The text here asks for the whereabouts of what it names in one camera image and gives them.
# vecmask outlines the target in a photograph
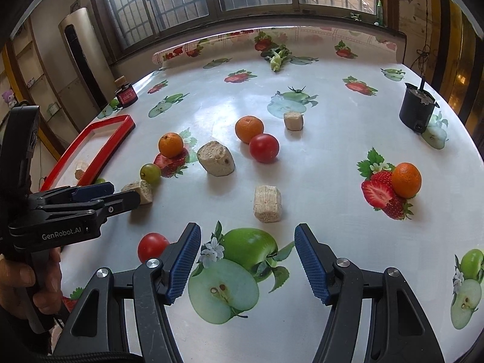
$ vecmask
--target plush toy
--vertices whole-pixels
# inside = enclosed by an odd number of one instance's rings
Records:
[[[5,91],[2,94],[3,100],[8,105],[9,109],[12,109],[14,106],[18,104],[17,99],[15,98],[15,94],[12,89]]]

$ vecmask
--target orange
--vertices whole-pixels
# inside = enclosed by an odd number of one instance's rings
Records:
[[[413,198],[422,186],[422,176],[415,165],[402,162],[391,173],[391,186],[402,198]]]
[[[244,116],[235,123],[235,134],[243,143],[249,143],[254,136],[263,132],[264,124],[254,116]]]
[[[158,142],[158,149],[162,156],[176,157],[183,151],[183,139],[177,133],[169,132],[163,135]]]

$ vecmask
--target red tomato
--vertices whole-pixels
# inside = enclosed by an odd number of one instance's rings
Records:
[[[141,263],[148,259],[158,258],[170,242],[159,233],[149,233],[138,244],[138,258]]]
[[[279,142],[272,135],[261,133],[251,139],[249,152],[256,161],[269,163],[274,161],[279,153]]]

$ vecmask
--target screw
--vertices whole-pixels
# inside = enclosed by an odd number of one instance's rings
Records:
[[[148,259],[146,261],[146,266],[148,266],[150,269],[157,268],[159,265],[160,265],[160,261],[156,258]]]
[[[351,262],[346,259],[346,258],[338,258],[336,259],[336,264],[340,267],[340,268],[347,268],[349,266]]]
[[[391,277],[398,277],[400,275],[400,270],[395,268],[388,268],[387,272],[388,272],[388,275]]]
[[[99,277],[99,278],[104,278],[106,277],[108,274],[110,273],[110,271],[106,268],[101,268],[99,269],[98,271],[96,271],[96,276]]]

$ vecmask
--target bread piece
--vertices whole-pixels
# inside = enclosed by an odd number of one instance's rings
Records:
[[[141,198],[139,204],[147,204],[153,201],[151,185],[149,185],[149,183],[145,180],[138,180],[133,183],[127,184],[123,187],[121,192],[130,190],[135,190],[139,194],[139,197]]]
[[[303,115],[299,112],[284,113],[284,124],[289,131],[301,131],[303,129]]]
[[[85,161],[77,161],[76,163],[76,172],[74,172],[74,176],[76,177],[76,180],[81,180],[83,177],[84,173],[86,173],[86,170],[89,168],[89,164]]]
[[[217,177],[230,175],[235,169],[231,152],[214,140],[198,150],[197,158],[208,173]]]
[[[274,223],[281,219],[281,193],[277,187],[256,187],[253,197],[253,214],[262,223]]]

